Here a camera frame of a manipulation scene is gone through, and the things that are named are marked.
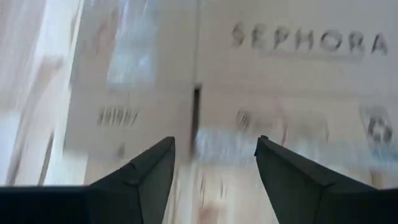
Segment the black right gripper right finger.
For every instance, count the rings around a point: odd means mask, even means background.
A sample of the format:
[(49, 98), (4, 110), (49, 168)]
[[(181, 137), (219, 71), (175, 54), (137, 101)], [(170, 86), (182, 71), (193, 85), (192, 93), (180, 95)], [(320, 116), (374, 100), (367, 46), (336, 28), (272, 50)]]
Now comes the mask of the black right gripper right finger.
[(254, 155), (279, 224), (398, 224), (398, 188), (376, 189), (267, 136)]

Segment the brown Sephora cardboard box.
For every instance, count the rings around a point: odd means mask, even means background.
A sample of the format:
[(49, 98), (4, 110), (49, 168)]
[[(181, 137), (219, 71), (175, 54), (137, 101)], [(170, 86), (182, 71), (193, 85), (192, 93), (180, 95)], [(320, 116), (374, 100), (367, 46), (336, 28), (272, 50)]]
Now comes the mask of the brown Sephora cardboard box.
[(398, 0), (85, 0), (64, 150), (166, 136), (247, 164), (259, 135), (398, 187)]

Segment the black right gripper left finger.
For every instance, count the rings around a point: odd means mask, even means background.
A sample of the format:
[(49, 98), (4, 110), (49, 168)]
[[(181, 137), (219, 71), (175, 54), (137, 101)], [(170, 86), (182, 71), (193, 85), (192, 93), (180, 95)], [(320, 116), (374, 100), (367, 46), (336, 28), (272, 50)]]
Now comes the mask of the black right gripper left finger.
[(169, 136), (90, 185), (0, 187), (0, 224), (162, 224), (174, 167)]

